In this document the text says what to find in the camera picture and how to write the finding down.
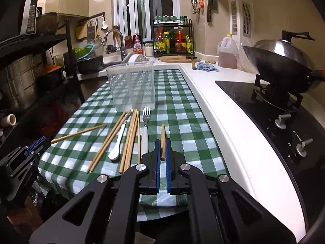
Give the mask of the black cooking pot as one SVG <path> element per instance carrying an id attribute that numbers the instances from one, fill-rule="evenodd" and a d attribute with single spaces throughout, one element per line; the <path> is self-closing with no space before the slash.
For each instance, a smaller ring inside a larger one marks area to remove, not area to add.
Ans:
<path id="1" fill-rule="evenodd" d="M 104 68 L 102 56 L 94 56 L 77 61 L 77 69 L 81 75 L 100 72 Z"/>

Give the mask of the black glass gas stove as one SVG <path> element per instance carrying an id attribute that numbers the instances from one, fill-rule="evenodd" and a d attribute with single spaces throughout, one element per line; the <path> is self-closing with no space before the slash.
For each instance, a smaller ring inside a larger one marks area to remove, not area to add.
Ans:
<path id="1" fill-rule="evenodd" d="M 265 136 L 293 181 L 308 226 L 324 208 L 324 128 L 270 84 L 216 81 Z"/>

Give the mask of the white-handled steel fork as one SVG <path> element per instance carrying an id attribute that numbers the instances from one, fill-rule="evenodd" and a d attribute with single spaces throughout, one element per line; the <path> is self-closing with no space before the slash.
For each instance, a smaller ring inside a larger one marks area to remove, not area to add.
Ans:
<path id="1" fill-rule="evenodd" d="M 148 122 L 151 119 L 151 109 L 149 107 L 145 107 L 143 110 L 143 132 L 142 132 L 142 140 L 141 140 L 141 153 L 145 155 L 149 151 L 149 135 L 148 135 Z"/>

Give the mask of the microwave oven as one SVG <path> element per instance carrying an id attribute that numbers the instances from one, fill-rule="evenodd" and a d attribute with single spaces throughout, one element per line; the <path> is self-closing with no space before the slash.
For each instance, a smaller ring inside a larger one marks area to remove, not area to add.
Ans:
<path id="1" fill-rule="evenodd" d="M 36 32 L 38 0 L 14 0 L 1 19 L 1 42 Z"/>

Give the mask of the white ceramic spoon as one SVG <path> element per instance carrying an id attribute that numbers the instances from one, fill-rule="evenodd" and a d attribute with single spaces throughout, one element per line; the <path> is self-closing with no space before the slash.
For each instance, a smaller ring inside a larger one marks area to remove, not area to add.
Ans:
<path id="1" fill-rule="evenodd" d="M 114 146 L 114 148 L 112 149 L 112 151 L 110 151 L 109 155 L 108 155 L 108 158 L 111 160 L 111 161 L 116 161 L 119 157 L 119 146 L 121 144 L 121 140 L 122 140 L 122 137 L 123 137 L 123 132 L 125 130 L 125 126 L 126 126 L 126 123 L 127 121 L 123 122 L 119 132 L 118 132 L 118 137 L 117 137 L 117 140 L 116 140 L 116 144 Z"/>

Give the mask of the plastic jug of brown liquid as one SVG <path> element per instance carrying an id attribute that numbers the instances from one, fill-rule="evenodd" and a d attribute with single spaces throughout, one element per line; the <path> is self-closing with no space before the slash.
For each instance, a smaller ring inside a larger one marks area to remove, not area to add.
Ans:
<path id="1" fill-rule="evenodd" d="M 219 42 L 217 53 L 219 56 L 218 66 L 223 68 L 237 68 L 238 48 L 232 34 L 228 33 L 226 37 Z"/>

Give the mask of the hanging metal grater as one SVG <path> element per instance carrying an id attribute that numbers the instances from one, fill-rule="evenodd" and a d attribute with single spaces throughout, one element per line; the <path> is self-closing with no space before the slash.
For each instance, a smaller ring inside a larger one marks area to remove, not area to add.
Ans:
<path id="1" fill-rule="evenodd" d="M 93 43 L 95 41 L 95 24 L 93 20 L 87 22 L 87 42 Z"/>

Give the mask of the wooden chopstick middle pair left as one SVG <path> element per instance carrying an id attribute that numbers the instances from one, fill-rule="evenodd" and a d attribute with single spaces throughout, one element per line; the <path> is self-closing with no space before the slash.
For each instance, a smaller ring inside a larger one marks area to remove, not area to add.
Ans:
<path id="1" fill-rule="evenodd" d="M 123 149 L 122 160 L 121 160 L 121 164 L 120 164 L 120 167 L 119 167 L 119 173 L 123 173 L 123 170 L 124 170 L 124 166 L 125 166 L 125 163 L 126 163 L 127 150 L 128 150 L 128 143 L 129 143 L 129 139 L 130 139 L 130 136 L 131 136 L 131 132 L 132 132 L 132 128 L 133 128 L 133 125 L 134 125 L 136 115 L 137 115 L 137 109 L 133 110 L 132 118 L 131 118 L 131 121 L 129 123 L 129 128 L 128 128 L 128 132 L 127 132 L 125 147 Z"/>

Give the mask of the black condiment rack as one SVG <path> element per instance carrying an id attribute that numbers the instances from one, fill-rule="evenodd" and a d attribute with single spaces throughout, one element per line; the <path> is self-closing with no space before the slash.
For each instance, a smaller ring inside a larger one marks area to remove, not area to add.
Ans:
<path id="1" fill-rule="evenodd" d="M 187 16 L 155 16 L 154 56 L 194 56 L 192 20 Z"/>

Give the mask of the black metal shelf unit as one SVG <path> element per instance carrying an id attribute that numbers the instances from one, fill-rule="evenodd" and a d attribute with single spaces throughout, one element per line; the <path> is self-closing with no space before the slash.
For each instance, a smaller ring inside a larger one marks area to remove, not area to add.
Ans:
<path id="1" fill-rule="evenodd" d="M 59 14 L 54 35 L 30 35 L 1 46 L 1 71 L 14 61 L 32 55 L 36 101 L 25 111 L 13 109 L 1 90 L 1 118 L 14 115 L 15 122 L 1 126 L 1 143 L 28 130 L 28 138 L 54 137 L 74 111 L 84 102 L 76 79 L 74 30 L 77 19 Z"/>

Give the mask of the hanging white ladle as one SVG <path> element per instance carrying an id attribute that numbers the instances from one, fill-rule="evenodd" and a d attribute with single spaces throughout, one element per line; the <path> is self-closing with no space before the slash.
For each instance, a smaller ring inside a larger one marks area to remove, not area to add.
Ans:
<path id="1" fill-rule="evenodd" d="M 102 27 L 101 27 L 101 29 L 106 30 L 108 28 L 108 25 L 107 25 L 107 23 L 105 21 L 105 16 L 103 14 L 101 15 L 101 19 L 102 19 Z"/>

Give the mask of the chrome kitchen faucet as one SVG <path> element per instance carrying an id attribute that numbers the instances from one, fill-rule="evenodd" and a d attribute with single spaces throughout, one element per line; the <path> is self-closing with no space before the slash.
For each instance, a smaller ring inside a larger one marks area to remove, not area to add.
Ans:
<path id="1" fill-rule="evenodd" d="M 114 42 L 113 45 L 109 45 L 107 43 L 107 39 L 110 34 L 113 34 L 113 42 Z M 106 50 L 106 54 L 110 54 L 114 51 L 114 49 L 116 49 L 116 51 L 118 51 L 118 50 L 120 51 L 121 60 L 123 61 L 125 59 L 126 47 L 124 44 L 124 37 L 119 29 L 113 28 L 113 29 L 108 30 L 104 35 L 102 45 L 104 46 L 104 48 Z"/>

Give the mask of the wooden chopstick middle pair right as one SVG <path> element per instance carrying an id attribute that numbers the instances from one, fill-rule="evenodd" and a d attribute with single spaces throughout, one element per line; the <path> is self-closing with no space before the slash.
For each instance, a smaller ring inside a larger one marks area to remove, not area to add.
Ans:
<path id="1" fill-rule="evenodd" d="M 129 167 L 131 165 L 132 151 L 133 151 L 133 145 L 134 145 L 134 137 L 135 137 L 135 132 L 136 132 L 136 128 L 137 128 L 138 117 L 139 117 L 139 110 L 136 109 L 135 110 L 135 116 L 133 118 L 131 134 L 129 136 L 127 154 L 126 154 L 126 159 L 125 159 L 125 165 L 124 165 L 123 172 L 125 172 L 127 169 L 129 169 Z"/>

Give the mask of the green and blue colanders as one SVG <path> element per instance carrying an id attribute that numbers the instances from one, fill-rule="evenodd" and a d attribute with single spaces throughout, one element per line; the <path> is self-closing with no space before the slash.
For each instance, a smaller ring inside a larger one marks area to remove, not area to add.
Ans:
<path id="1" fill-rule="evenodd" d="M 84 58 L 87 58 L 94 52 L 94 45 L 87 44 L 81 48 L 74 48 L 73 52 L 77 60 L 82 60 Z"/>

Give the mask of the wooden-handled spatula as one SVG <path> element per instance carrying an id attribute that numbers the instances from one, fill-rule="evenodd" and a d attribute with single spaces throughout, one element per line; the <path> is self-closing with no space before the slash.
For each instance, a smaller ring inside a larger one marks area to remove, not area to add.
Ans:
<path id="1" fill-rule="evenodd" d="M 187 56 L 186 59 L 191 60 L 192 69 L 195 70 L 196 69 L 196 60 L 198 60 L 198 58 L 196 56 Z"/>

